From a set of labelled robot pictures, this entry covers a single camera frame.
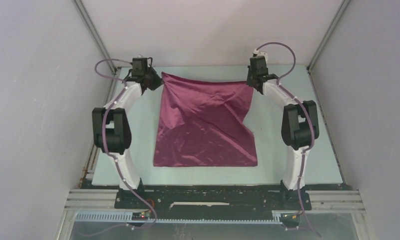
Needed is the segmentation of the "maroon satin cloth napkin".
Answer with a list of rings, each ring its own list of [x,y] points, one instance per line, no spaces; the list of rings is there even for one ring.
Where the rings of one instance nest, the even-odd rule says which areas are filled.
[[[155,167],[255,167],[253,133],[243,121],[253,89],[163,73]]]

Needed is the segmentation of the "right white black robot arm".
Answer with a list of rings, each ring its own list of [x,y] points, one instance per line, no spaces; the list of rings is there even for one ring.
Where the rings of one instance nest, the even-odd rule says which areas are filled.
[[[270,98],[283,111],[281,137],[288,152],[278,201],[281,207],[291,209],[304,194],[307,158],[319,137],[317,104],[289,92],[277,75],[269,73],[263,53],[255,53],[250,58],[247,85]]]

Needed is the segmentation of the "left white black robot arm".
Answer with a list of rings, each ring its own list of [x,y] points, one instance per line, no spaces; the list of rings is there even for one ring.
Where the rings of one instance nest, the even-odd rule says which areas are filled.
[[[130,191],[126,201],[133,208],[140,208],[146,202],[146,195],[138,190],[142,181],[131,158],[132,132],[127,115],[146,90],[156,90],[163,81],[153,68],[152,57],[139,55],[128,64],[131,68],[125,78],[99,74],[103,78],[122,83],[122,89],[103,107],[93,109],[93,140],[95,146],[113,162],[120,178],[119,187]]]

